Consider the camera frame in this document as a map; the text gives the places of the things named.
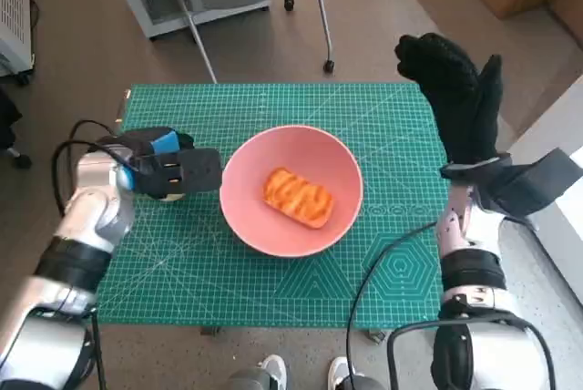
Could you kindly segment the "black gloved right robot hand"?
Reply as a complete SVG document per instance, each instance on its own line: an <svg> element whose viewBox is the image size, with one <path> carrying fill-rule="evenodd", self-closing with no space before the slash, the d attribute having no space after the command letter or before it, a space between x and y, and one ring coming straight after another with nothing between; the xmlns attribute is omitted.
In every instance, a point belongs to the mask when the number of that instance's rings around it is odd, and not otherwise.
<svg viewBox="0 0 583 390"><path fill-rule="evenodd" d="M494 158L502 57L492 55L478 69L463 48L435 33L403 35L394 52L398 73L430 104L447 161L472 165Z"/></svg>

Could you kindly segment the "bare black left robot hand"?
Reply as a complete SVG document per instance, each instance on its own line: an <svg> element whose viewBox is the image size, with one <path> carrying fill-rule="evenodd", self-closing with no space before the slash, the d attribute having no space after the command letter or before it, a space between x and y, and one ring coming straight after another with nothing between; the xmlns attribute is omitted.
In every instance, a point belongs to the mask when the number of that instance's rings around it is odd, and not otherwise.
<svg viewBox="0 0 583 390"><path fill-rule="evenodd" d="M199 161L193 138L169 127L131 129L101 138L97 144L109 150L115 146L128 149L127 162L141 169L192 168Z"/></svg>

